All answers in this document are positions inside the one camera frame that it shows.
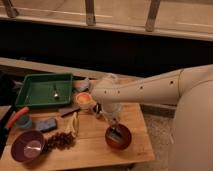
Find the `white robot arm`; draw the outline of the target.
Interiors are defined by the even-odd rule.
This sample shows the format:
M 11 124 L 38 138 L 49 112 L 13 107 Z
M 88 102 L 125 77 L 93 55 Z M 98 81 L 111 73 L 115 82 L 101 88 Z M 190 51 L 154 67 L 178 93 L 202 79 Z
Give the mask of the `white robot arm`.
M 176 107 L 168 171 L 213 171 L 213 64 L 120 84 L 108 74 L 92 89 L 101 104 L 142 102 Z

